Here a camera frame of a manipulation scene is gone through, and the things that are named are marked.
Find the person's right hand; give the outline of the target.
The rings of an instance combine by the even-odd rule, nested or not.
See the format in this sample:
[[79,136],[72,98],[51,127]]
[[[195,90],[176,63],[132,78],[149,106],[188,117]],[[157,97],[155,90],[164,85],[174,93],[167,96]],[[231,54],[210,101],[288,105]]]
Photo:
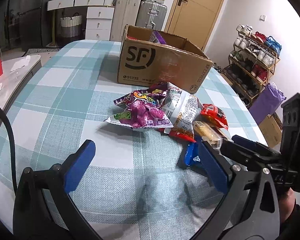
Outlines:
[[295,205],[295,194],[292,189],[283,193],[279,198],[280,222],[285,222],[293,212]]

